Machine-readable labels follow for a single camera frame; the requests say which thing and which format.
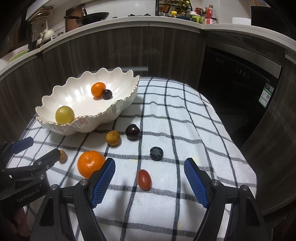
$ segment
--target white tablecloth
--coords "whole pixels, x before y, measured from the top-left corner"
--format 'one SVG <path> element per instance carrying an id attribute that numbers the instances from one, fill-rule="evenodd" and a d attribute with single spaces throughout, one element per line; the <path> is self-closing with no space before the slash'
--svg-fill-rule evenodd
<path id="1" fill-rule="evenodd" d="M 130 141 L 125 129 L 136 124 L 142 136 Z M 119 146 L 110 147 L 105 135 L 110 130 L 121 134 Z M 50 184 L 75 185 L 83 179 L 77 169 L 79 156 L 87 150 L 99 151 L 116 162 L 116 171 L 104 200 L 94 213 L 108 241 L 192 240 L 205 209 L 197 203 L 184 174 L 183 164 L 192 157 L 201 170 L 223 184 L 247 184 L 256 192 L 256 175 L 231 141 L 209 101 L 186 84 L 172 80 L 142 77 L 132 105 L 112 123 L 91 133 L 61 136 L 50 132 L 33 119 L 22 138 L 31 136 L 34 145 L 14 156 L 9 167 L 26 166 L 53 148 L 64 150 L 67 162 L 57 162 L 47 176 Z M 150 148 L 161 147 L 161 161 L 150 158 Z M 152 188 L 137 186 L 136 174 L 146 169 Z M 29 228 L 43 198 L 27 210 Z M 83 240 L 75 209 L 69 207 L 76 240 Z M 229 219 L 225 208 L 217 240 L 223 240 Z"/>

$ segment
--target white wall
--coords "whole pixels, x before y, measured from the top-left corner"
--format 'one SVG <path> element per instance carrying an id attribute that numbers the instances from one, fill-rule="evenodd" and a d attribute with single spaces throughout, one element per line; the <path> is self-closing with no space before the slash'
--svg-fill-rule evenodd
<path id="1" fill-rule="evenodd" d="M 192 6 L 192 10 L 195 11 L 196 7 L 202 7 L 202 1 L 201 0 L 191 0 L 191 6 Z"/>
<path id="2" fill-rule="evenodd" d="M 219 23 L 232 23 L 233 17 L 251 18 L 250 0 L 220 0 Z"/>
<path id="3" fill-rule="evenodd" d="M 88 14 L 109 12 L 107 19 L 127 17 L 130 14 L 155 16 L 155 0 L 100 0 L 85 4 Z"/>
<path id="4" fill-rule="evenodd" d="M 63 5 L 54 8 L 52 16 L 48 20 L 48 28 L 56 33 L 65 32 L 66 10 L 81 4 L 80 0 L 70 0 Z M 113 17 L 127 17 L 130 14 L 144 15 L 146 13 L 155 16 L 155 0 L 98 0 L 85 3 L 85 9 L 88 14 L 95 12 L 109 12 L 107 19 Z"/>
<path id="5" fill-rule="evenodd" d="M 233 17 L 251 18 L 253 0 L 201 0 L 202 8 L 214 6 L 218 23 L 232 23 Z"/>
<path id="6" fill-rule="evenodd" d="M 72 7 L 76 7 L 79 4 L 80 4 L 80 0 L 71 0 L 57 8 L 54 8 L 52 11 L 52 15 L 47 22 L 48 28 L 53 29 L 56 33 L 65 32 L 64 16 L 66 14 L 66 11 Z"/>

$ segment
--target white scalloped bowl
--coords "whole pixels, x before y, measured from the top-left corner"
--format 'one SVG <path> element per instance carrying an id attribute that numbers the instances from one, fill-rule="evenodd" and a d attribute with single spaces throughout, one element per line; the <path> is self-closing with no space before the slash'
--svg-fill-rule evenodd
<path id="1" fill-rule="evenodd" d="M 139 78 L 133 76 L 132 70 L 123 73 L 121 68 L 111 72 L 102 68 L 95 74 L 86 71 L 80 78 L 70 77 L 65 85 L 55 86 L 52 95 L 42 97 L 42 106 L 35 108 L 36 120 L 46 129 L 65 136 L 91 132 L 115 120 L 131 105 L 137 95 Z M 103 82 L 106 89 L 112 91 L 111 99 L 93 97 L 91 87 L 97 82 Z M 75 120 L 70 124 L 56 123 L 55 113 L 63 105 L 71 107 L 75 113 Z"/>

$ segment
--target blueberry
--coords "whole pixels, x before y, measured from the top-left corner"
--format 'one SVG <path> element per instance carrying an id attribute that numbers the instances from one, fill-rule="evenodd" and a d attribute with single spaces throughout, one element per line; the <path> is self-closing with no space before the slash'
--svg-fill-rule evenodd
<path id="1" fill-rule="evenodd" d="M 155 161 L 161 160 L 163 158 L 163 150 L 158 146 L 152 147 L 150 149 L 150 157 Z"/>
<path id="2" fill-rule="evenodd" d="M 112 91 L 111 90 L 104 90 L 103 91 L 103 99 L 108 100 L 112 98 Z"/>

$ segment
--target green plate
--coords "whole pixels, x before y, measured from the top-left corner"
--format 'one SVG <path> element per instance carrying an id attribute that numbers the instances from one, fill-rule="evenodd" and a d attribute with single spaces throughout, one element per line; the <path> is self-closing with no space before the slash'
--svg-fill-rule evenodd
<path id="1" fill-rule="evenodd" d="M 25 50 L 22 50 L 22 51 L 16 53 L 15 55 L 13 55 L 13 56 L 11 57 L 11 59 L 8 61 L 8 63 L 10 63 L 11 61 L 14 61 L 14 60 L 17 59 L 18 57 L 23 56 L 24 54 L 26 54 L 26 53 L 28 53 L 28 52 L 29 52 L 29 49 L 25 49 Z"/>

